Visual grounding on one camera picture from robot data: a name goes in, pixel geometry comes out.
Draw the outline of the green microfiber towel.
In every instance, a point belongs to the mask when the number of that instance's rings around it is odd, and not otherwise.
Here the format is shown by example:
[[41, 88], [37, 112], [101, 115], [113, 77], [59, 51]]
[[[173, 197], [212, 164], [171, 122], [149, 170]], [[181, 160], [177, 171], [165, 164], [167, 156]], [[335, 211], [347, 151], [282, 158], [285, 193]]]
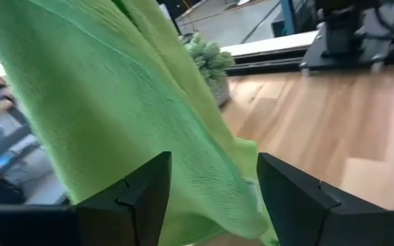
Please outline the green microfiber towel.
[[159, 246], [223, 232], [277, 246], [235, 137], [156, 0], [0, 0], [0, 64], [75, 202], [172, 154]]

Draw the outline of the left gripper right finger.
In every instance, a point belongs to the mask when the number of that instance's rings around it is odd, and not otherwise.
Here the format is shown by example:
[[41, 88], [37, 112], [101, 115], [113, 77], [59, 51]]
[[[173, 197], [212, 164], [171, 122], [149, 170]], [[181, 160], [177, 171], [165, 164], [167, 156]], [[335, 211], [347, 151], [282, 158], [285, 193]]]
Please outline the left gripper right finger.
[[257, 176], [280, 246], [394, 246], [387, 210], [261, 152]]

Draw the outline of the black aluminium table frame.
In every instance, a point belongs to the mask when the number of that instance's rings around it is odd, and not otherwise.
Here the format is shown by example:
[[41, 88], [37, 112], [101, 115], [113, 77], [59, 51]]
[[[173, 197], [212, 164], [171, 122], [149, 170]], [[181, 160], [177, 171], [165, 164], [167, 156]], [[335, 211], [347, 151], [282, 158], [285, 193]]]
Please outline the black aluminium table frame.
[[224, 47], [233, 54], [235, 65], [229, 76], [295, 72], [380, 69], [394, 65], [394, 36], [359, 34], [360, 53], [327, 56], [325, 39], [318, 31], [283, 36]]

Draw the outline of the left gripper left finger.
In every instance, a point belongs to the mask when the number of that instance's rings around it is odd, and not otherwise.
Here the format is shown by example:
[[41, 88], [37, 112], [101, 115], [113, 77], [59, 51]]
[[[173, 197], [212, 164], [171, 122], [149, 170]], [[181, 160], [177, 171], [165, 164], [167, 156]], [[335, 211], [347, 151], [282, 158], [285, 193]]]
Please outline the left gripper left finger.
[[78, 204], [0, 204], [0, 246], [157, 246], [171, 167], [162, 152]]

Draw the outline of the artificial green potted plant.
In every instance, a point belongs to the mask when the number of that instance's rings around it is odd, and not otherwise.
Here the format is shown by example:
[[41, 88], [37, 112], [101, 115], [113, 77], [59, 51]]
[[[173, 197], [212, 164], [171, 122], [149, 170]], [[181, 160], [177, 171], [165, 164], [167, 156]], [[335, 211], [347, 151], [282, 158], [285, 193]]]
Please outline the artificial green potted plant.
[[235, 65], [232, 55], [221, 51], [217, 42], [206, 41], [200, 33], [187, 33], [181, 41], [221, 107], [230, 97], [226, 69]]

